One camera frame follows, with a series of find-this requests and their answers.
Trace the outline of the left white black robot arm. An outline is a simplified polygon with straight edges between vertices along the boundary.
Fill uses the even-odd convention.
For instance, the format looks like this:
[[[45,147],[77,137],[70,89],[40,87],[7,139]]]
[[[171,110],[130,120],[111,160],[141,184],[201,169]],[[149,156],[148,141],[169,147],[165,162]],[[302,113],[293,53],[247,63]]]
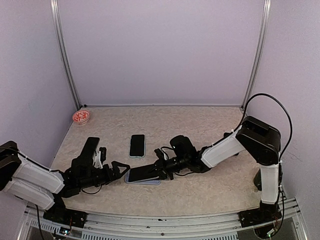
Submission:
[[[98,137],[89,137],[80,155],[65,171],[47,168],[19,151],[14,141],[0,146],[0,190],[44,210],[43,218],[70,227],[83,228],[87,213],[66,207],[64,199],[86,188],[102,187],[120,179],[130,169],[121,162],[105,163],[107,149],[98,147]]]

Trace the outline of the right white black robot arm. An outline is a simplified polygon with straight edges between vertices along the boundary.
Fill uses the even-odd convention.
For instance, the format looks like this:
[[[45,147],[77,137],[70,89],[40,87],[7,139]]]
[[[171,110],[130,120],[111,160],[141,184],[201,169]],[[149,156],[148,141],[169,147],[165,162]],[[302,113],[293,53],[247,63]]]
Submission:
[[[175,156],[165,159],[162,150],[155,149],[158,159],[143,170],[145,178],[172,180],[175,173],[184,169],[203,174],[225,160],[247,152],[259,165],[257,176],[261,180],[261,199],[258,208],[239,213],[241,225],[251,226],[284,218],[279,207],[281,133],[275,127],[247,116],[235,130],[200,150],[196,150],[184,135],[172,138],[170,146]]]

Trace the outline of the lilac phone case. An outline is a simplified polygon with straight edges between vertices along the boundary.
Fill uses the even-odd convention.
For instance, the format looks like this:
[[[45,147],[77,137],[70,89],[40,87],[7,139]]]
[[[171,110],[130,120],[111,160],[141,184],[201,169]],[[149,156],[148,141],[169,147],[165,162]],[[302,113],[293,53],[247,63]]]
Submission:
[[[151,186],[158,186],[161,184],[161,180],[160,179],[152,179],[152,180],[144,180],[144,181],[133,181],[130,182],[129,181],[129,176],[130,176],[130,171],[128,171],[125,175],[124,175],[124,182],[127,184],[134,184],[134,185],[151,185]]]

